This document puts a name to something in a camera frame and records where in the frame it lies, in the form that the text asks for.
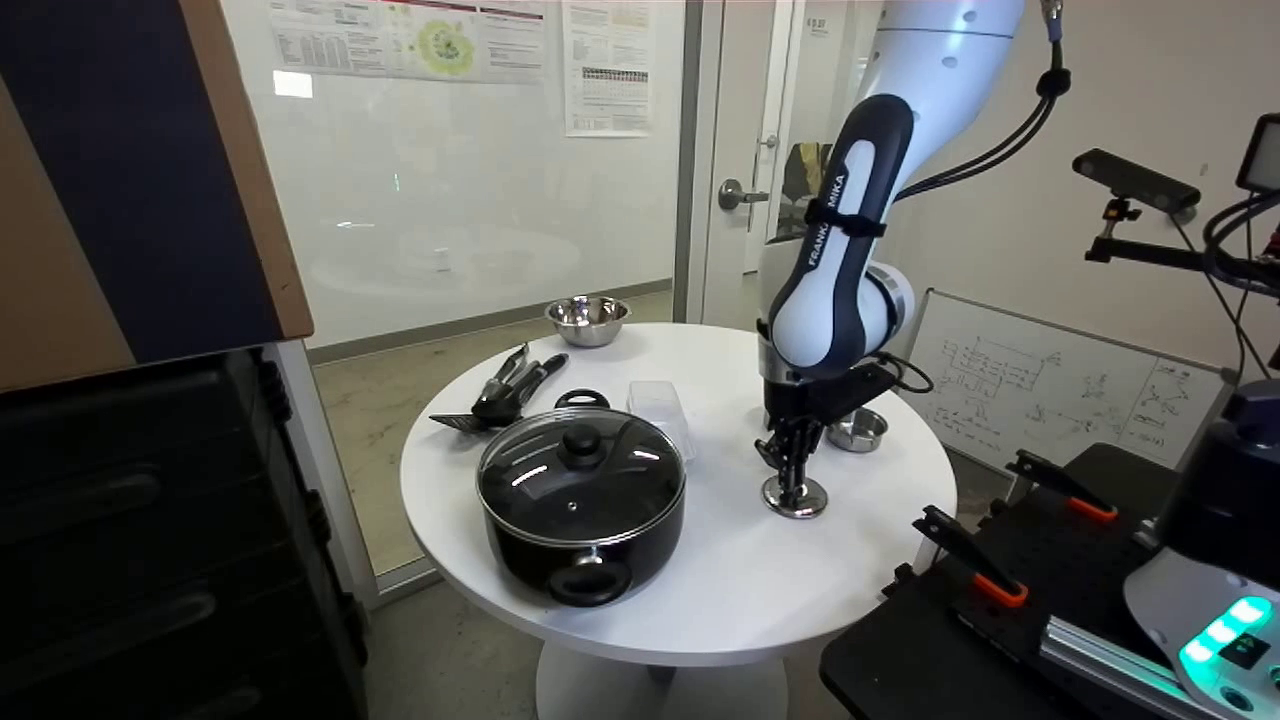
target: franka emika robot arm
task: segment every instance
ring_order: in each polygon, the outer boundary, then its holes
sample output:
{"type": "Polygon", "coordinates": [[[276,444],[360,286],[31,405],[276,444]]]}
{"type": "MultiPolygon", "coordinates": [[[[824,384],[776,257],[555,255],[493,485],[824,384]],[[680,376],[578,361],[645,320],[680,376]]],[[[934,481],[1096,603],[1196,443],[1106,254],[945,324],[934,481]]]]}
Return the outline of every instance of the franka emika robot arm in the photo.
{"type": "MultiPolygon", "coordinates": [[[[1024,5],[1025,0],[886,3],[859,101],[805,215],[808,231],[803,238],[776,238],[764,247],[758,331],[773,436],[756,442],[756,450],[778,471],[763,495],[782,515],[812,518],[826,506],[826,492],[804,475],[822,428],[900,383],[901,372],[859,365],[909,322],[915,306],[906,278],[872,263],[872,252],[906,178],[969,127],[986,104],[1024,5]]],[[[1059,46],[1061,9],[1061,0],[1041,0],[1053,67],[1037,88],[1042,101],[1030,135],[1069,85],[1059,46]]],[[[932,184],[940,187],[977,174],[979,161],[1006,151],[1014,140],[925,183],[942,181],[932,184]]]]}

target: floor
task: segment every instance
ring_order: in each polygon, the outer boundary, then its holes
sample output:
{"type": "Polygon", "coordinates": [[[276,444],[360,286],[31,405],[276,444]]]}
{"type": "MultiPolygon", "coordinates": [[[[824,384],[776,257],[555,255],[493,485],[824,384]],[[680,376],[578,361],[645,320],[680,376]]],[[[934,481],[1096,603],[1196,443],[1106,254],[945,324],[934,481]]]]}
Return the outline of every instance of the floor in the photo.
{"type": "MultiPolygon", "coordinates": [[[[952,456],[960,520],[973,528],[1007,480],[952,456]]],[[[365,669],[371,720],[449,717],[532,720],[541,642],[495,620],[438,583],[378,610],[365,669]]],[[[823,643],[785,660],[790,720],[846,720],[818,678],[823,643]]]]}
{"type": "MultiPolygon", "coordinates": [[[[742,279],[742,328],[756,305],[755,275],[742,279]]],[[[671,319],[671,291],[628,297],[634,322],[671,319]]],[[[422,556],[399,497],[399,454],[435,393],[468,368],[550,333],[536,319],[314,368],[361,533],[381,574],[422,556]]]]}

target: white tabletop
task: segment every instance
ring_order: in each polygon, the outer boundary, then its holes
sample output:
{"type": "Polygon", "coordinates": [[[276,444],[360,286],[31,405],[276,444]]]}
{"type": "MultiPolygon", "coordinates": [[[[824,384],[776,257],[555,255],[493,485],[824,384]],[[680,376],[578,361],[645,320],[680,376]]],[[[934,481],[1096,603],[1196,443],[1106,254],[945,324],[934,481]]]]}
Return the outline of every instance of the white tabletop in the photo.
{"type": "Polygon", "coordinates": [[[595,350],[552,336],[530,357],[570,352],[526,415],[549,410],[580,387],[625,409],[631,380],[671,380],[680,393],[696,460],[687,469],[680,544],[637,592],[598,609],[563,607],[518,584],[489,550],[475,470],[488,436],[462,436],[428,419],[465,413],[509,351],[449,383],[410,430],[401,492],[413,532],[444,578],[500,620],[572,650],[646,665],[754,662],[838,630],[867,614],[893,568],[920,546],[911,520],[925,505],[954,512],[951,465],[937,437],[902,400],[870,407],[888,420],[879,450],[844,452],[826,441],[808,475],[831,496],[820,516],[792,520],[760,500],[772,471],[751,446],[764,437],[756,340],[742,331],[632,324],[595,350]]]}

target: pot handle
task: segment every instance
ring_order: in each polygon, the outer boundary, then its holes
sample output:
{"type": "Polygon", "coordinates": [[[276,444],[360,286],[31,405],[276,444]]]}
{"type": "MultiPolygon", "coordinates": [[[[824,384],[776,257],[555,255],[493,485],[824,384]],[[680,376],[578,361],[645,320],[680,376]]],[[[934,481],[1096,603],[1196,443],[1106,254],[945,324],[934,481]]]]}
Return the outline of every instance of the pot handle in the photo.
{"type": "Polygon", "coordinates": [[[556,407],[608,407],[609,400],[599,392],[580,387],[559,396],[556,407]]]}
{"type": "Polygon", "coordinates": [[[631,589],[631,569],[622,562],[582,562],[561,568],[547,579],[547,592],[561,605],[599,607],[631,589]]]}

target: poster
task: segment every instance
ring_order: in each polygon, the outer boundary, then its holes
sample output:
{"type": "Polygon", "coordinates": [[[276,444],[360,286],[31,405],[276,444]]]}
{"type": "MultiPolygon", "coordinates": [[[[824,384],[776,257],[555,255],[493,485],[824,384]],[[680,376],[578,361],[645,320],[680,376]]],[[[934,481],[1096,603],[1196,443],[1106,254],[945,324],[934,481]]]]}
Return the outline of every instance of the poster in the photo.
{"type": "Polygon", "coordinates": [[[649,3],[564,3],[564,135],[650,132],[654,33],[649,3]]]}
{"type": "Polygon", "coordinates": [[[288,69],[454,82],[538,83],[543,3],[490,0],[271,0],[288,69]]]}

